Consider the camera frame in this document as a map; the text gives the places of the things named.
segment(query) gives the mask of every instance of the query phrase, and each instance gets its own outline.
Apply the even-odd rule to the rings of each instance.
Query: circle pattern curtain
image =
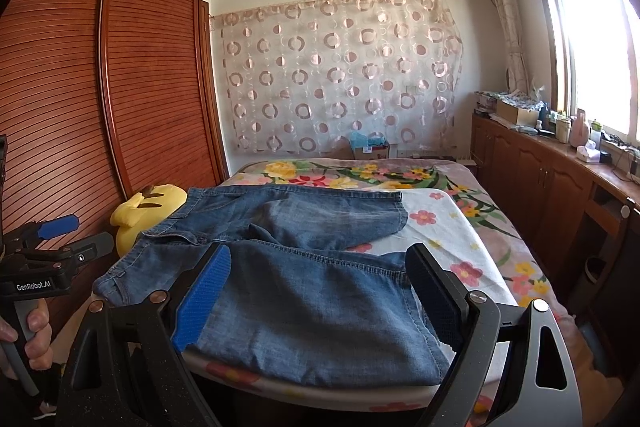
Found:
[[[444,0],[310,0],[214,24],[239,150],[321,156],[353,131],[455,146],[463,50]]]

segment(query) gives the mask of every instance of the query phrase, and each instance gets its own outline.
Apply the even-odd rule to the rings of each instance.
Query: wardrobe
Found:
[[[147,185],[228,177],[201,0],[11,0],[0,17],[0,134],[8,138],[2,224],[75,213],[57,248],[110,230]],[[50,302],[57,331],[116,261],[88,264]]]

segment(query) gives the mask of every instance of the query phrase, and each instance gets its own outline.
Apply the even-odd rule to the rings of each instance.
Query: finger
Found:
[[[29,313],[27,324],[33,333],[38,333],[49,324],[49,307],[45,299],[38,299],[38,307]]]
[[[30,359],[37,359],[47,352],[51,344],[51,326],[46,325],[43,330],[38,331],[35,336],[24,344],[24,352]]]
[[[48,369],[49,367],[51,367],[52,363],[53,363],[53,349],[51,349],[50,347],[49,349],[46,350],[44,355],[42,355],[41,357],[38,357],[37,359],[33,359],[29,361],[29,365],[31,365],[31,368],[35,369],[36,371],[44,371],[45,369]]]
[[[18,340],[18,333],[2,317],[0,317],[0,341],[15,342]]]

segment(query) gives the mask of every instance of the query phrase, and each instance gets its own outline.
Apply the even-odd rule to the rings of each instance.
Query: pink flower print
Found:
[[[434,225],[436,222],[436,215],[433,212],[428,212],[427,210],[418,210],[418,212],[409,214],[409,217],[411,217],[411,219],[415,219],[418,225]]]
[[[271,178],[267,178],[266,176],[258,176],[257,178],[245,178],[236,182],[236,185],[266,185],[267,183],[271,183],[273,180]]]
[[[526,273],[523,275],[516,275],[515,277],[512,277],[511,284],[511,290],[518,295],[526,295],[531,289],[529,276]]]
[[[420,174],[414,174],[413,172],[403,172],[402,177],[407,180],[421,180],[422,176]]]
[[[362,243],[361,245],[357,245],[357,247],[349,247],[347,248],[347,251],[350,252],[358,252],[358,253],[366,253],[367,251],[371,250],[373,248],[373,245],[370,243]]]
[[[449,269],[467,286],[478,286],[478,279],[482,277],[482,270],[475,268],[469,261],[452,264]]]
[[[371,412],[396,412],[421,409],[422,407],[424,406],[419,403],[391,402],[386,405],[374,405],[373,407],[369,407],[369,410]]]

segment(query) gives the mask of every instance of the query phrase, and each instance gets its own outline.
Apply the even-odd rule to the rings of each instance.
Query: blue denim jeans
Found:
[[[344,251],[404,227],[400,192],[294,185],[192,188],[94,283],[116,306],[168,289],[212,243],[231,274],[194,346],[264,377],[317,387],[434,385],[448,362],[420,318],[404,252]]]

